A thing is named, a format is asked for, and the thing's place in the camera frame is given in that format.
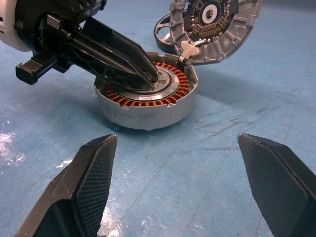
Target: screw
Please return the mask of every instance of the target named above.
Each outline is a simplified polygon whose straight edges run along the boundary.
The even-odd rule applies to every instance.
[[[69,40],[70,40],[71,36],[72,36],[71,33],[67,33],[66,34],[66,38],[69,39]]]

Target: scratch mark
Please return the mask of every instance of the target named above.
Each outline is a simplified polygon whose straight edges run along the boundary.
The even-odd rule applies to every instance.
[[[221,110],[221,111],[217,111],[217,112],[214,112],[214,113],[210,113],[210,114],[207,114],[207,115],[204,115],[202,117],[199,117],[198,119],[203,119],[203,118],[207,118],[207,117],[210,117],[210,116],[213,116],[213,115],[217,115],[217,114],[220,114],[222,112],[225,112],[226,110]]]
[[[64,174],[63,174],[63,176],[61,177],[60,180],[63,180],[63,179],[64,179],[65,175],[67,174],[67,171],[68,171],[68,169],[66,169],[66,171],[64,172]],[[54,196],[56,190],[59,188],[59,185],[60,185],[60,182],[59,182],[58,185],[56,186],[56,188],[55,188],[55,190],[54,190],[54,192],[53,192],[53,194],[52,194],[52,197]]]
[[[294,102],[292,102],[292,101],[286,100],[286,99],[284,99],[284,98],[282,98],[282,97],[280,97],[280,96],[277,96],[277,98],[280,99],[280,100],[285,101],[285,102],[288,103],[288,104],[291,104],[291,105],[295,105],[295,106],[300,107],[300,105],[298,105],[297,103],[294,103]]]
[[[236,100],[233,100],[233,101],[227,103],[227,105],[233,105],[234,103],[237,103],[237,102],[240,102],[240,101],[243,101],[243,100],[244,100],[244,98],[236,99]]]
[[[67,189],[67,193],[68,194],[70,194],[70,192],[69,192],[69,188],[68,188],[68,186],[65,184],[65,182],[64,181],[62,181],[62,184],[65,186],[65,188]]]
[[[263,217],[261,217],[261,218],[260,218],[260,221],[259,221],[258,226],[257,226],[257,230],[256,230],[256,232],[255,232],[256,234],[257,234],[257,233],[258,233],[258,231],[259,231],[259,228],[260,228],[260,223],[261,223],[262,219],[263,219]]]
[[[239,147],[215,147],[215,148],[196,148],[189,151],[184,151],[183,153],[194,152],[196,150],[199,151],[214,151],[214,152],[222,152],[222,151],[240,151]]]
[[[288,96],[291,96],[291,97],[296,97],[296,95],[293,95],[292,93],[287,93],[287,92],[282,92],[282,91],[275,91],[276,93],[279,93],[279,94],[283,94],[283,95],[288,95]]]
[[[250,78],[250,77],[252,77],[252,74],[251,74],[251,73],[244,73],[244,74],[242,75],[242,77],[244,77],[244,78]]]
[[[196,145],[198,145],[198,144],[200,144],[200,143],[203,143],[203,142],[207,141],[208,139],[210,139],[211,137],[215,137],[215,136],[217,136],[217,135],[219,135],[219,134],[221,134],[221,133],[223,133],[223,132],[225,132],[225,131],[231,129],[231,128],[234,127],[234,126],[236,126],[236,123],[233,123],[233,124],[231,124],[231,125],[229,125],[229,126],[223,128],[223,129],[221,129],[220,131],[215,132],[214,134],[209,135],[209,136],[205,137],[204,139],[201,139],[200,141],[198,141],[198,142],[195,143],[195,144],[190,145],[189,147],[195,147]]]
[[[306,79],[307,79],[307,73],[308,73],[309,69],[307,69],[304,73],[304,77],[303,77],[303,80],[302,80],[302,83],[300,85],[300,88],[298,90],[298,96],[297,96],[297,100],[296,100],[296,103],[298,102],[298,98],[301,97],[301,94],[302,94],[302,91],[303,91],[303,88],[304,88],[304,85],[305,85],[305,82],[306,82]],[[288,127],[288,130],[287,130],[287,133],[286,133],[286,136],[285,136],[285,140],[284,142],[286,143],[287,141],[287,138],[288,138],[288,135],[290,133],[290,130],[292,129],[292,125],[293,125],[293,121],[294,121],[294,117],[295,117],[295,114],[296,114],[296,111],[297,111],[297,106],[294,108],[294,111],[293,111],[293,114],[291,116],[291,121],[290,121],[290,125]]]
[[[7,109],[3,110],[0,115],[4,114],[8,109],[10,109],[10,107],[8,107]]]
[[[272,108],[262,108],[262,109],[255,110],[255,111],[252,111],[252,112],[248,112],[248,113],[232,116],[232,117],[225,118],[225,119],[217,121],[217,122],[210,123],[210,124],[205,125],[203,127],[199,127],[196,130],[200,130],[200,129],[207,128],[207,127],[213,127],[213,126],[220,126],[220,125],[230,124],[231,122],[235,122],[235,121],[238,121],[240,119],[244,119],[244,118],[250,117],[252,115],[259,115],[262,112],[267,111],[267,110],[274,111],[278,107],[279,106],[272,107]],[[236,122],[236,124],[243,124],[243,123],[252,123],[252,122],[249,122],[249,121]]]
[[[212,182],[209,184],[209,186],[208,186],[208,188],[207,188],[207,192],[205,193],[203,199],[200,201],[198,207],[196,208],[196,210],[195,210],[195,212],[194,212],[194,215],[193,215],[192,218],[191,218],[191,221],[189,222],[189,224],[188,224],[187,227],[186,227],[186,230],[183,232],[182,237],[183,237],[183,236],[185,235],[185,233],[187,232],[187,230],[188,230],[190,224],[192,223],[192,221],[193,221],[193,219],[194,219],[194,217],[195,217],[197,211],[199,210],[199,208],[201,207],[202,203],[204,202],[204,200],[205,200],[205,198],[206,198],[206,195],[208,194],[209,190],[211,189],[212,185],[214,184],[214,182],[215,182],[215,180],[216,180],[216,178],[217,178],[217,175],[219,174],[220,170],[222,169],[223,164],[224,164],[224,162],[225,162],[226,159],[227,159],[227,157],[225,157],[225,158],[223,159],[223,161],[222,161],[220,167],[218,168],[218,170],[217,170],[217,172],[216,172],[216,174],[215,174],[215,176],[214,176]]]
[[[215,133],[213,133],[213,134],[210,135],[210,136],[207,136],[206,138],[202,139],[202,140],[201,140],[200,142],[198,142],[198,143],[201,143],[201,142],[203,142],[203,141],[205,141],[205,140],[207,140],[207,139],[209,139],[209,138],[211,138],[211,137],[217,136],[217,135],[219,135],[219,134],[221,134],[221,133],[223,133],[223,132],[229,130],[230,128],[234,127],[236,124],[237,124],[237,123],[232,123],[232,124],[230,124],[229,126],[223,128],[223,129],[221,129],[220,131],[215,132]],[[204,126],[204,127],[202,127],[202,128],[211,127],[211,126],[213,126],[213,125],[214,125],[214,124],[209,124],[209,125],[206,125],[206,126]]]

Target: blue floor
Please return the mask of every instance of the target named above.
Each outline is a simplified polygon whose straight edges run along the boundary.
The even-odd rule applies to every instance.
[[[148,2],[108,1],[97,18],[159,51],[153,27],[170,1]],[[265,5],[233,57],[196,67],[195,111],[151,132],[106,121],[93,76],[77,67],[35,86],[20,82],[15,66],[30,54],[0,43],[0,237],[14,235],[81,145],[110,133],[118,150],[101,236],[271,237],[237,135],[285,143],[316,172],[315,22],[310,8]]]

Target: copper coil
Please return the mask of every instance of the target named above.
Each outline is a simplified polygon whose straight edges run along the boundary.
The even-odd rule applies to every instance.
[[[171,65],[168,65],[166,63],[157,62],[156,66],[167,68],[168,70],[174,72],[177,75],[180,85],[178,89],[172,95],[164,99],[157,100],[157,101],[134,101],[134,100],[125,98],[124,96],[121,96],[115,90],[111,89],[106,92],[106,96],[112,101],[119,103],[121,106],[149,107],[149,106],[158,106],[158,105],[176,103],[177,100],[181,99],[189,92],[189,80],[187,76],[181,70]]]

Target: silver cover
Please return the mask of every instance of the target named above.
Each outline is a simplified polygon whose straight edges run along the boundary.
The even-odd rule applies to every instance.
[[[172,0],[170,6],[170,32],[179,55],[183,52],[181,42],[192,41],[184,30],[183,12],[187,2],[188,0]],[[202,45],[199,48],[200,54],[188,59],[188,64],[220,63],[232,56],[246,41],[259,16],[262,0],[238,0],[238,4],[239,13],[233,17],[228,29],[216,41]]]

